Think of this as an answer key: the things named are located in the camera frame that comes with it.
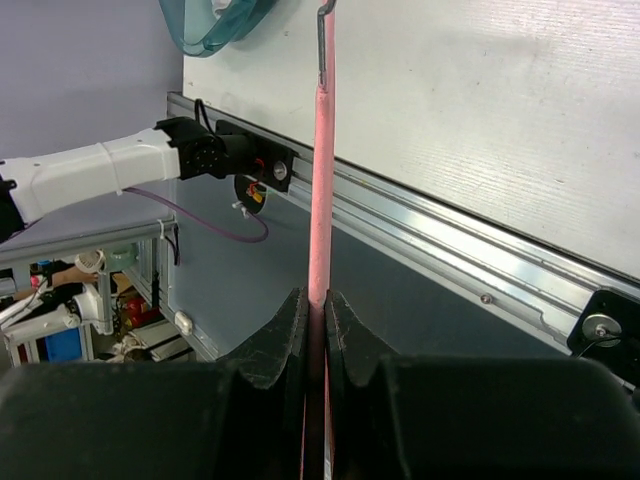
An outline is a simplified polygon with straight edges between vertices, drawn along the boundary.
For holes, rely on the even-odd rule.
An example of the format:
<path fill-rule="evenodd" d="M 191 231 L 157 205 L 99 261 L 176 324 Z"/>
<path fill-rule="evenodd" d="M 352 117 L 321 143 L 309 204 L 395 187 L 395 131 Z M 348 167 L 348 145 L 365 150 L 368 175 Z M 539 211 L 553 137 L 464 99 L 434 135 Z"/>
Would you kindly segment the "pink hanger with black skirt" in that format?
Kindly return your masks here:
<path fill-rule="evenodd" d="M 318 83 L 311 179 L 308 270 L 309 319 L 305 394 L 303 479 L 323 479 L 328 439 L 325 303 L 330 288 L 335 159 L 335 1 L 317 11 Z"/>

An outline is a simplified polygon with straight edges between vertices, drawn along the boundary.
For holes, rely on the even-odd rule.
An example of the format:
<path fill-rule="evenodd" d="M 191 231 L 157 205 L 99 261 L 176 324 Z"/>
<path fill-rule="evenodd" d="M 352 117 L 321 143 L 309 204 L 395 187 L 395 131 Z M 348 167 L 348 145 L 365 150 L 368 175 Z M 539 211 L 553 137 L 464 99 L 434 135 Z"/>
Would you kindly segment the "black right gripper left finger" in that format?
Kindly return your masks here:
<path fill-rule="evenodd" d="M 5 479 L 298 479 L 306 293 L 212 362 L 26 365 L 1 381 Z"/>

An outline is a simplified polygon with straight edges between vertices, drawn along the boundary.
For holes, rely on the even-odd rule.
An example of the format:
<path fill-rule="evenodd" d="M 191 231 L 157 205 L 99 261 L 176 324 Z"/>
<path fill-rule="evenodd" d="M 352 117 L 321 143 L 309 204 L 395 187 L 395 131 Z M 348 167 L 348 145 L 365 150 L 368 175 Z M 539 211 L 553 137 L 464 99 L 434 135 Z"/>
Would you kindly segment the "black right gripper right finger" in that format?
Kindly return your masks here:
<path fill-rule="evenodd" d="M 402 355 L 325 303 L 336 479 L 635 479 L 639 416 L 586 360 Z"/>

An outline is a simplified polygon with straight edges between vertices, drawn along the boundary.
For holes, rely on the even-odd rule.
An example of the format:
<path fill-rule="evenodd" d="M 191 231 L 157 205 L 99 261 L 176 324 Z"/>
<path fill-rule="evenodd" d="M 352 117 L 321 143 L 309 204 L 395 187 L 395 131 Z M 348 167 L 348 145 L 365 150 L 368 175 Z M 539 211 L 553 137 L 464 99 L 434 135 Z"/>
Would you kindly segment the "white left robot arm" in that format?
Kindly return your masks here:
<path fill-rule="evenodd" d="M 72 150 L 1 162 L 1 241 L 51 212 L 138 185 L 259 169 L 246 134 L 217 135 L 188 117 L 159 121 L 130 136 Z"/>

